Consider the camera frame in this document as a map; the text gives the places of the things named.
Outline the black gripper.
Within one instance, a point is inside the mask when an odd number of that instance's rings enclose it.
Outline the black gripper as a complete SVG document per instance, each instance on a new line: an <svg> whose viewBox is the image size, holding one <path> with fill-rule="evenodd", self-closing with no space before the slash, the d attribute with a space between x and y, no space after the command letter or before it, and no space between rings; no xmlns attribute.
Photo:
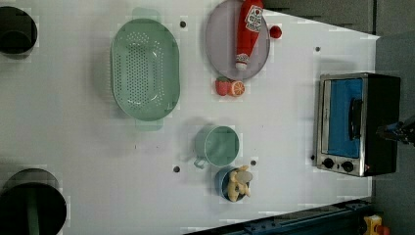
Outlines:
<svg viewBox="0 0 415 235"><path fill-rule="evenodd" d="M405 121L379 126L376 134L383 139L401 142L406 145L415 144L415 116Z"/></svg>

